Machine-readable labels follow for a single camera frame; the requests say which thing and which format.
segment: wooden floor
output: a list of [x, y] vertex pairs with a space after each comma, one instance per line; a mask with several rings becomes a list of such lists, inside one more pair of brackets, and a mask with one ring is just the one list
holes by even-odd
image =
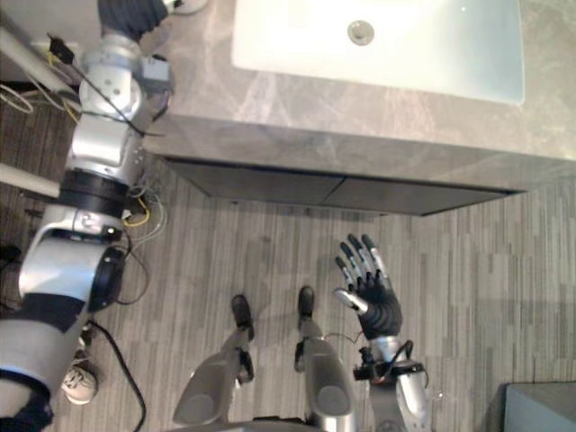
[[[73, 124], [51, 108], [25, 117], [2, 109], [2, 161], [61, 176]], [[169, 211], [165, 235], [140, 250], [152, 280], [130, 307], [97, 315], [115, 336], [148, 404], [145, 430], [171, 417], [190, 372], [233, 329], [229, 302], [245, 293], [256, 315], [251, 354], [256, 380], [240, 389], [230, 413], [301, 416], [303, 381], [293, 371], [295, 301], [310, 284], [326, 333], [353, 336], [352, 312], [330, 295], [342, 284], [333, 258], [349, 232], [376, 240], [404, 312], [401, 335], [430, 375], [434, 428], [499, 430], [502, 384], [576, 380], [576, 180], [424, 219], [310, 210], [204, 197], [162, 163], [156, 176]], [[30, 207], [1, 185], [1, 240], [27, 244]], [[15, 296], [17, 267], [2, 275]], [[130, 266], [121, 296], [143, 284]], [[331, 337], [347, 368], [356, 346]], [[94, 401], [73, 406], [60, 394], [50, 431], [132, 430], [138, 404], [111, 349], [92, 346], [100, 381]], [[372, 425], [366, 387], [355, 384], [362, 427]]]

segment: sneaker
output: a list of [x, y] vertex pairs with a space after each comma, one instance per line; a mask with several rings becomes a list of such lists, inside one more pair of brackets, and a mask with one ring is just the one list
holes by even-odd
[[248, 340], [254, 339], [254, 325], [252, 324], [252, 314], [248, 300], [242, 294], [235, 295], [232, 299], [232, 313], [236, 326], [239, 329], [248, 330]]
[[61, 385], [68, 400], [75, 405], [84, 405], [97, 392], [96, 377], [80, 366], [70, 366]]
[[303, 286], [298, 293], [298, 317], [300, 321], [309, 320], [314, 312], [314, 290], [308, 285]]

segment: silver robot leg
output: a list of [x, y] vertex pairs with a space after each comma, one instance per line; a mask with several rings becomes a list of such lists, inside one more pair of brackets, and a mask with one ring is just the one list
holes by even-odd
[[354, 396], [338, 354], [312, 319], [301, 322], [300, 333], [307, 422], [328, 432], [356, 431]]
[[236, 380], [251, 381], [251, 369], [248, 330], [237, 329], [218, 354], [198, 366], [178, 402], [174, 422], [191, 426], [226, 423]]

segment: white sink basin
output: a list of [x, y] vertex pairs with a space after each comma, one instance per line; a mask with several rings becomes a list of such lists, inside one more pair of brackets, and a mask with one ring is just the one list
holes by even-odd
[[518, 0], [237, 0], [238, 68], [524, 100]]

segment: cabinet door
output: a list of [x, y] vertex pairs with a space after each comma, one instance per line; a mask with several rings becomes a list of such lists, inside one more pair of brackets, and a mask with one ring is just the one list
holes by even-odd
[[170, 162], [170, 166], [209, 196], [272, 203], [318, 205], [344, 178], [187, 162]]
[[348, 178], [322, 205], [423, 216], [507, 194], [470, 187]]

